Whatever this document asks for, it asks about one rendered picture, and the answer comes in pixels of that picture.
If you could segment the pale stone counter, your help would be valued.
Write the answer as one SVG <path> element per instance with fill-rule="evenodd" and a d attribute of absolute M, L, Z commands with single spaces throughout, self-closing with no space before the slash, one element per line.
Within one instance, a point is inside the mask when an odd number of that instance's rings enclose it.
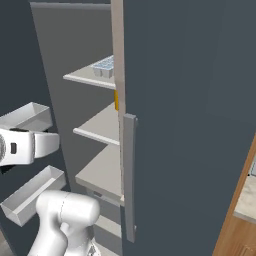
<path fill-rule="evenodd" d="M 233 215 L 256 224 L 256 160 L 251 164 Z"/>

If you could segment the white door bin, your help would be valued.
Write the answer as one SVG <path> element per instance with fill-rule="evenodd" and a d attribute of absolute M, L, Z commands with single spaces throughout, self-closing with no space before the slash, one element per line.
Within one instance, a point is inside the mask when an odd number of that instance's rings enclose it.
<path fill-rule="evenodd" d="M 61 190 L 66 185 L 62 170 L 48 165 L 3 202 L 0 203 L 5 216 L 24 226 L 36 214 L 36 201 L 45 190 Z"/>
<path fill-rule="evenodd" d="M 48 106 L 30 102 L 1 116 L 0 125 L 41 132 L 50 128 L 53 122 Z"/>

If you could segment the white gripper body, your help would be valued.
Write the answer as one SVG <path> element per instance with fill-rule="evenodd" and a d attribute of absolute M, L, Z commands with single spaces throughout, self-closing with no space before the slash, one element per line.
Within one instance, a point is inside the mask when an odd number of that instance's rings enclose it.
<path fill-rule="evenodd" d="M 34 133 L 34 157 L 43 158 L 59 149 L 60 136 L 57 133 Z"/>

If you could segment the white freezer drawer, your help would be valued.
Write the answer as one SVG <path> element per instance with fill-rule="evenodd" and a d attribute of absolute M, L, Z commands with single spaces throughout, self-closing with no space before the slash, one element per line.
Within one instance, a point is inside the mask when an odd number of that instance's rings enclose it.
<path fill-rule="evenodd" d="M 123 256 L 121 226 L 100 216 L 93 226 L 94 241 L 102 256 Z"/>

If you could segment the white freezer shelf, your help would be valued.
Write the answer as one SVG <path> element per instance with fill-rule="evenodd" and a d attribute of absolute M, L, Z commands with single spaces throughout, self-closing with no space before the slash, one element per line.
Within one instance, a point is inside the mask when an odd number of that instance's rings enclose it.
<path fill-rule="evenodd" d="M 124 205 L 119 146 L 106 146 L 75 176 L 75 179 L 79 185 Z"/>
<path fill-rule="evenodd" d="M 98 87 L 108 88 L 115 90 L 114 78 L 105 78 L 102 76 L 96 76 L 93 69 L 90 66 L 85 66 L 81 69 L 73 71 L 63 76 L 65 80 L 84 83 L 88 85 L 94 85 Z"/>
<path fill-rule="evenodd" d="M 99 142 L 119 146 L 118 111 L 111 103 L 84 124 L 74 128 L 73 132 Z"/>

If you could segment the wooden cabinet panel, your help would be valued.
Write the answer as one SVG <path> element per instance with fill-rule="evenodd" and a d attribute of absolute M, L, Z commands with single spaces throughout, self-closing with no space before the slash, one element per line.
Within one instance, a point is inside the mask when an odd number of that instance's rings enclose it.
<path fill-rule="evenodd" d="M 255 155 L 256 132 L 254 133 L 212 256 L 256 256 L 256 224 L 234 215 Z"/>

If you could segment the dark grey freezer door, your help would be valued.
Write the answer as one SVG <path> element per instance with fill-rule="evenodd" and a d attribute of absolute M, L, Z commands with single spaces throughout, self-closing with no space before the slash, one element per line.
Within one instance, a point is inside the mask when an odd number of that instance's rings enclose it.
<path fill-rule="evenodd" d="M 30 102 L 52 105 L 30 3 L 0 0 L 0 116 Z M 64 171 L 62 152 L 0 172 L 0 203 L 48 165 Z M 20 227 L 0 207 L 0 230 L 15 256 L 27 256 L 38 227 L 37 216 Z"/>

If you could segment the grey freezer cabinet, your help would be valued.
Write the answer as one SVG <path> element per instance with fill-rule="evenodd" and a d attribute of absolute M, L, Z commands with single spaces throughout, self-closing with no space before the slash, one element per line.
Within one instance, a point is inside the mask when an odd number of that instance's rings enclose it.
<path fill-rule="evenodd" d="M 112 54 L 110 7 L 33 3 L 31 8 L 70 188 L 97 199 L 100 216 L 121 226 L 121 204 L 75 179 L 96 155 L 113 144 L 75 134 L 73 129 L 114 104 L 114 90 L 63 78 Z"/>

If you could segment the dark grey fridge door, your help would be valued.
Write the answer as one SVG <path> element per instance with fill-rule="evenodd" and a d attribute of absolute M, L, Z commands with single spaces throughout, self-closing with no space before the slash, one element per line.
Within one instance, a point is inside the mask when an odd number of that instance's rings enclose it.
<path fill-rule="evenodd" d="M 125 256 L 213 256 L 256 135 L 256 0 L 111 0 L 137 118 Z"/>

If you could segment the pale blue ice cube tray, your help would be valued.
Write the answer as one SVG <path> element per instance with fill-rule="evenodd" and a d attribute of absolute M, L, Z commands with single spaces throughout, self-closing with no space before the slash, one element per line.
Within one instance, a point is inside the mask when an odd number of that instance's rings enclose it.
<path fill-rule="evenodd" d="M 91 65 L 98 77 L 111 78 L 114 74 L 114 56 L 108 56 Z"/>

